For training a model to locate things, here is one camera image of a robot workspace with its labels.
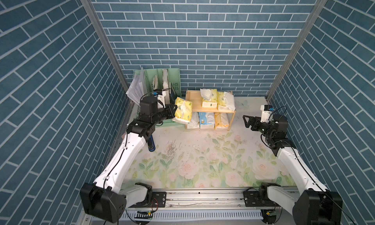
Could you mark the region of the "yellow green tissue pack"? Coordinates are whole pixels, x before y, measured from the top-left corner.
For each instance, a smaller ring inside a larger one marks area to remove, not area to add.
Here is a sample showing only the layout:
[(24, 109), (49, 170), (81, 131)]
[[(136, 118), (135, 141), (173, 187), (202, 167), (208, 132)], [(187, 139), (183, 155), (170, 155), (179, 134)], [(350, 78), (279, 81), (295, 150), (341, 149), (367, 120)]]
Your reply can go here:
[(193, 113), (192, 102), (177, 97), (175, 100), (175, 105), (177, 106), (177, 110), (175, 111), (174, 118), (172, 120), (181, 124), (190, 123)]

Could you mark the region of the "blue cartoon tissue pack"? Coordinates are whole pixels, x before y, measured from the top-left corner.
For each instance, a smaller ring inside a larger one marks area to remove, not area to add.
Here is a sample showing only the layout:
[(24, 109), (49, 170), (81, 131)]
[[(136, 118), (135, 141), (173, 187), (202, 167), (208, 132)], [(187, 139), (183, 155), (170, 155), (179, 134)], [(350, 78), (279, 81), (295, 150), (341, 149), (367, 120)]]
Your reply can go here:
[(214, 113), (199, 112), (198, 115), (201, 129), (214, 129)]

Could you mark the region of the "yellow white tissue pack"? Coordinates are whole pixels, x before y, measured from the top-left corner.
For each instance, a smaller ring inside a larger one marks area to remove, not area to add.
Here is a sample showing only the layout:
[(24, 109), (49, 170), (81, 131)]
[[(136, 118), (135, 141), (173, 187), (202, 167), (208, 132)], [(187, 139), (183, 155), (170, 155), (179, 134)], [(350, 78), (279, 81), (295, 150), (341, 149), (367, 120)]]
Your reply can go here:
[(218, 91), (217, 89), (200, 89), (203, 108), (217, 108)]

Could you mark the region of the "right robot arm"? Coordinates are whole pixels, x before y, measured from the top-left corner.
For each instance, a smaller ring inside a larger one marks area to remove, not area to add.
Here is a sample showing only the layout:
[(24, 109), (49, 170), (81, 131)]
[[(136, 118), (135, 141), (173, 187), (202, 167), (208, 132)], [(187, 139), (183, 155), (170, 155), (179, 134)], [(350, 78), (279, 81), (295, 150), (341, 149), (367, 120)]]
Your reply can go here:
[(269, 122), (262, 122), (260, 117), (244, 115), (243, 120), (247, 128), (260, 132), (261, 139), (286, 167), (299, 191), (297, 197), (279, 184), (262, 183), (258, 191), (260, 201), (281, 206), (297, 225), (339, 225), (343, 200), (313, 174), (287, 138), (287, 118), (276, 114)]

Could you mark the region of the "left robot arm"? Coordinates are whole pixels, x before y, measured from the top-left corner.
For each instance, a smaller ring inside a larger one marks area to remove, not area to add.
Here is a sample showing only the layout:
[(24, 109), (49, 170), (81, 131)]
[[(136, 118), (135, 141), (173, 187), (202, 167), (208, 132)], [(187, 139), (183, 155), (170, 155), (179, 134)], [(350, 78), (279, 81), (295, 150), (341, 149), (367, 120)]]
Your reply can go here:
[(80, 197), (86, 214), (110, 223), (118, 223), (128, 207), (135, 204), (147, 206), (152, 203), (152, 186), (136, 183), (125, 191), (122, 191), (121, 187), (136, 155), (151, 143), (156, 125), (175, 117), (175, 104), (159, 108), (159, 103), (153, 96), (140, 100), (140, 114), (128, 125), (116, 154), (93, 183), (82, 186)]

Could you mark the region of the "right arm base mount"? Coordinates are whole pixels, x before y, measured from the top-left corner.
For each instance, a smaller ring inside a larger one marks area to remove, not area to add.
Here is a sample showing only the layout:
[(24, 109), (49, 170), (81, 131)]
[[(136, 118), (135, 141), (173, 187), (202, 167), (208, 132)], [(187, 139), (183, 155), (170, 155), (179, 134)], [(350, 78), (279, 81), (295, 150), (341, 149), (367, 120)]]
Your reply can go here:
[(279, 205), (261, 194), (257, 188), (249, 187), (243, 192), (245, 207), (278, 207)]

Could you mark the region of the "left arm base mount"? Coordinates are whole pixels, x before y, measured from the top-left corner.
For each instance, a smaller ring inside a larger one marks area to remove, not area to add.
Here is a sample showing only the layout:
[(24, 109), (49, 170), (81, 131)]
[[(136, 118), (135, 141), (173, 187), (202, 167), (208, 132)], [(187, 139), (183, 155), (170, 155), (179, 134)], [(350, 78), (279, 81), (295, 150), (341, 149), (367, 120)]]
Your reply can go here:
[(164, 208), (166, 205), (167, 193), (165, 191), (154, 191), (152, 195), (147, 195), (142, 202), (136, 203), (130, 208)]

